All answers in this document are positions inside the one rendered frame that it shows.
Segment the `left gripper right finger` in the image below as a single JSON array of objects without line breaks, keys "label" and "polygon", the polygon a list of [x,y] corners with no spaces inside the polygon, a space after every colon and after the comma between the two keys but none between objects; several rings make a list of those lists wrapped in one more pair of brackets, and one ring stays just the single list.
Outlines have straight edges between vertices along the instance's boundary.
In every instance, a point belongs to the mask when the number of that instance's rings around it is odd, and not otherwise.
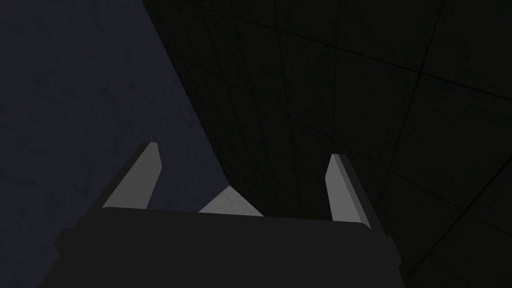
[{"label": "left gripper right finger", "polygon": [[383,229],[353,165],[344,154],[331,155],[325,184],[333,221],[362,223],[371,230]]}]

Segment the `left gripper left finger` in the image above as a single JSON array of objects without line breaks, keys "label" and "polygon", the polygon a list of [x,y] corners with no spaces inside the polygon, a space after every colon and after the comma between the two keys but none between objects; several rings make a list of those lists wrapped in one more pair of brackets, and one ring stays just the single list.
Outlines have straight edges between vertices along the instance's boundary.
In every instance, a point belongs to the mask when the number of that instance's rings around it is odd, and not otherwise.
[{"label": "left gripper left finger", "polygon": [[91,209],[146,209],[161,170],[158,144],[142,142],[95,200]]}]

